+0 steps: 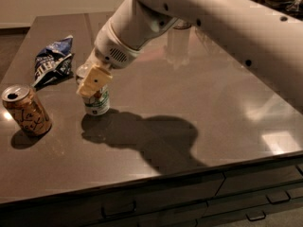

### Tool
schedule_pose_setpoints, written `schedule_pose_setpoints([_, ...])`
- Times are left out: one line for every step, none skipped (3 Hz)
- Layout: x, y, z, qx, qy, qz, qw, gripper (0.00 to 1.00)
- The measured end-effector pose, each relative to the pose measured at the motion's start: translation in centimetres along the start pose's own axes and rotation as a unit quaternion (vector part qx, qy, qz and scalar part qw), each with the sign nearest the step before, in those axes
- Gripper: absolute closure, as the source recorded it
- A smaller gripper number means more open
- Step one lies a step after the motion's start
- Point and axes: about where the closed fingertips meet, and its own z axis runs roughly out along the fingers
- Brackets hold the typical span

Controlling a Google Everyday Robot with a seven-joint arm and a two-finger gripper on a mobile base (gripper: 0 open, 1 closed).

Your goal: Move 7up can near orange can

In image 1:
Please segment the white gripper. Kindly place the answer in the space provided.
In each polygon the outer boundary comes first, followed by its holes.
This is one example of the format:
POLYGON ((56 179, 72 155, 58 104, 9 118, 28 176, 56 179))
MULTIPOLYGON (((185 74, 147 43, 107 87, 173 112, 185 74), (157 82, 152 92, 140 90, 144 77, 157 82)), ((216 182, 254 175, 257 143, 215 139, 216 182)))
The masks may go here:
MULTIPOLYGON (((116 36, 111 20, 108 20, 94 42, 94 48, 87 62, 110 64, 115 69, 123 69, 132 63, 140 52, 123 44, 116 36)), ((76 70, 76 83, 79 85, 77 94, 91 97, 112 80, 111 73, 97 64, 83 64, 76 70)))

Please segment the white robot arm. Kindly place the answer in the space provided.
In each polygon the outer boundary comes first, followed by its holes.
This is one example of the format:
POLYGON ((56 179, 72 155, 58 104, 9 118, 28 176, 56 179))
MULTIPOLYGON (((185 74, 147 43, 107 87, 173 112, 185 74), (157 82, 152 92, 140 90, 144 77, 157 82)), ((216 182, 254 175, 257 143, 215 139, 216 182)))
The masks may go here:
POLYGON ((92 66, 78 94, 92 96, 112 69, 132 63, 143 46, 179 20, 211 40, 297 110, 303 108, 303 23, 250 0, 124 0, 99 31, 92 66))

